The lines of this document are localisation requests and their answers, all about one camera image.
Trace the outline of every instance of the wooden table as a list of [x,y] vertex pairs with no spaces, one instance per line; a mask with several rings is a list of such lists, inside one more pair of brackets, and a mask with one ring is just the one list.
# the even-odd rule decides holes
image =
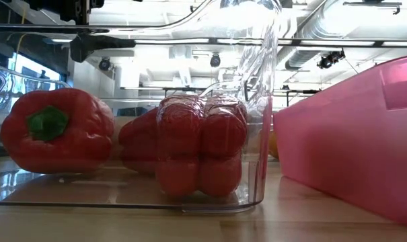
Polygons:
[[0,206],[1,242],[407,241],[407,228],[282,177],[270,163],[266,197],[237,214]]

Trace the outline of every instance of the pink container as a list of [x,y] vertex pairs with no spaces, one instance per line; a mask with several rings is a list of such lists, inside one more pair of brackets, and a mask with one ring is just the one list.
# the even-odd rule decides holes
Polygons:
[[407,57],[273,118],[284,175],[407,225]]

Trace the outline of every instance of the red bell pepper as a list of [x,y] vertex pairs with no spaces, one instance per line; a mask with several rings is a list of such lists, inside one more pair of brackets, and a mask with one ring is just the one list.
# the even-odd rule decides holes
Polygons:
[[205,103],[192,95],[173,95],[160,102],[157,113],[160,158],[197,157]]
[[35,173],[93,171],[110,155],[114,117],[98,98],[73,88],[21,96],[1,127],[10,157]]
[[167,158],[157,164],[155,175],[161,189],[173,198],[197,191],[198,158]]
[[228,158],[203,157],[198,171],[198,189],[214,198],[234,192],[242,178],[241,154]]
[[118,142],[120,158],[126,168],[143,174],[154,174],[157,156],[157,108],[152,109],[121,128]]
[[211,157],[231,157],[246,140],[246,108],[235,97],[210,97],[202,122],[200,153]]
[[157,181],[172,197],[197,189],[227,196],[242,177],[240,150],[246,140],[246,108],[234,97],[204,100],[189,95],[164,99],[157,113]]

